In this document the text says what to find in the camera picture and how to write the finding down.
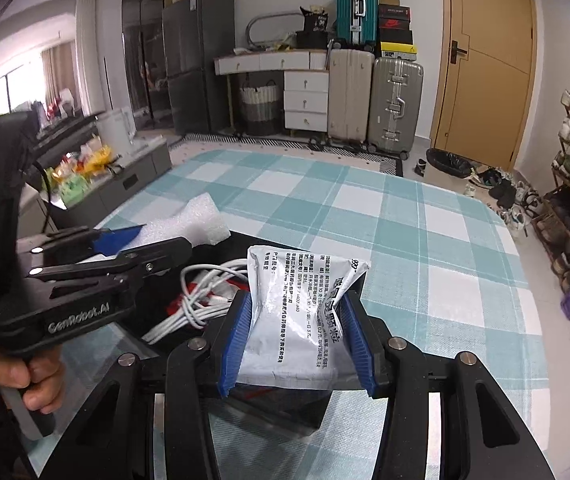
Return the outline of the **person's left hand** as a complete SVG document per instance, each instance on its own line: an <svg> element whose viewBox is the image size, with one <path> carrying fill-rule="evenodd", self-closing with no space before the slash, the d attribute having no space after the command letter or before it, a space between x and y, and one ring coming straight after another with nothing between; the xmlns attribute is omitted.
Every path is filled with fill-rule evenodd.
<svg viewBox="0 0 570 480"><path fill-rule="evenodd" d="M22 400L29 411L50 414L64 402L64 363L61 348L35 353L29 362L0 354L0 387L24 389Z"/></svg>

